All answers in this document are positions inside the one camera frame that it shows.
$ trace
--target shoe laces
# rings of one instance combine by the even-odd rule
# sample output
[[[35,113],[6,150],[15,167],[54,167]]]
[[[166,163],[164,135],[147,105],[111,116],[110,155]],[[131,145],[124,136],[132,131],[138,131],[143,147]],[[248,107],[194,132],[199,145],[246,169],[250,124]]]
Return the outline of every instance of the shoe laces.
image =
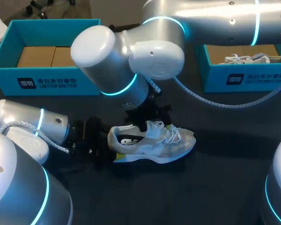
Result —
[[[263,53],[257,54],[255,56],[259,56],[257,59],[255,56],[238,56],[237,54],[233,54],[234,56],[225,57],[225,62],[221,64],[248,64],[248,63],[270,63],[270,59],[268,56]]]
[[[158,126],[160,130],[166,129],[167,133],[165,139],[162,140],[165,140],[165,144],[179,143],[181,141],[179,128],[175,127],[173,124],[170,125],[170,128],[165,128],[164,123],[162,121],[156,121],[154,122],[154,124]]]
[[[232,54],[233,56],[225,57],[225,62],[221,64],[245,64],[245,63],[253,63],[253,59],[246,56],[238,56],[237,54]]]

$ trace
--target screw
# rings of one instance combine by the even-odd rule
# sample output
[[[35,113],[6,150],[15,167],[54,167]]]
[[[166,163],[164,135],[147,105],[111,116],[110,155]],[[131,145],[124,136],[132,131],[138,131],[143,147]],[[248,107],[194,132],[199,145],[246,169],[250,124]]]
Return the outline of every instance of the screw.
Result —
[[[56,118],[56,119],[55,119],[55,122],[61,123],[61,119],[60,119],[60,118]]]

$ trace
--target shoe logo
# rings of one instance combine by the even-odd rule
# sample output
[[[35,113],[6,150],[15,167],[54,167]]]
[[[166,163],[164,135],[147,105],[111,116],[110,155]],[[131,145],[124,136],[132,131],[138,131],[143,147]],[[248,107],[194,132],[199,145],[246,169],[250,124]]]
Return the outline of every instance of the shoe logo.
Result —
[[[133,145],[133,144],[136,144],[137,142],[139,142],[139,140],[137,140],[137,139],[122,139],[121,140],[121,144],[124,144],[124,145]]]

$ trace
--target brown paper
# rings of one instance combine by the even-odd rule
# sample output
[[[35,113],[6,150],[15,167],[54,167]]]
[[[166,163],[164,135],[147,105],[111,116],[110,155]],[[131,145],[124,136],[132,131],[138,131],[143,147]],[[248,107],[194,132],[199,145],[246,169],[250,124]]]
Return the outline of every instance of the brown paper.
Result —
[[[70,50],[70,47],[56,47],[52,67],[75,67]]]
[[[17,67],[51,67],[54,52],[54,46],[24,47]]]

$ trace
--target box logo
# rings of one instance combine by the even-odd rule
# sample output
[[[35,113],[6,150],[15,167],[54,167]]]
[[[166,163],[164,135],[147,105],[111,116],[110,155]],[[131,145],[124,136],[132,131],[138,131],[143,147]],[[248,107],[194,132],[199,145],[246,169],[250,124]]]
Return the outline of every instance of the box logo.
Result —
[[[36,89],[36,85],[32,78],[17,78],[19,85],[22,89]]]
[[[230,74],[226,85],[238,85],[241,84],[244,78],[244,74]]]

